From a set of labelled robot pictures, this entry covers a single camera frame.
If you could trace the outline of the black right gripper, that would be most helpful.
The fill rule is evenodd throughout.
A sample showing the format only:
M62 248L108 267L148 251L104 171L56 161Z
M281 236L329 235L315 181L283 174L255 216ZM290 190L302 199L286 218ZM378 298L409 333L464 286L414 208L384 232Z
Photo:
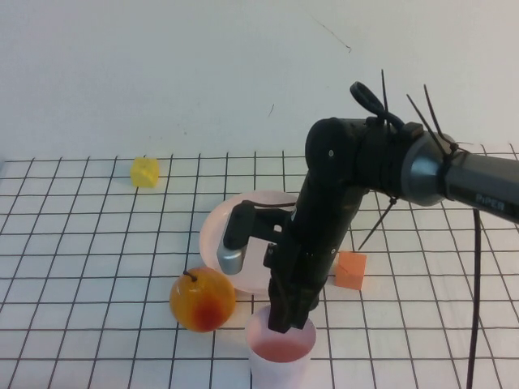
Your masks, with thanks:
M296 208L290 213L280 242L264 261L271 276L270 330L304 327L355 216L354 208Z

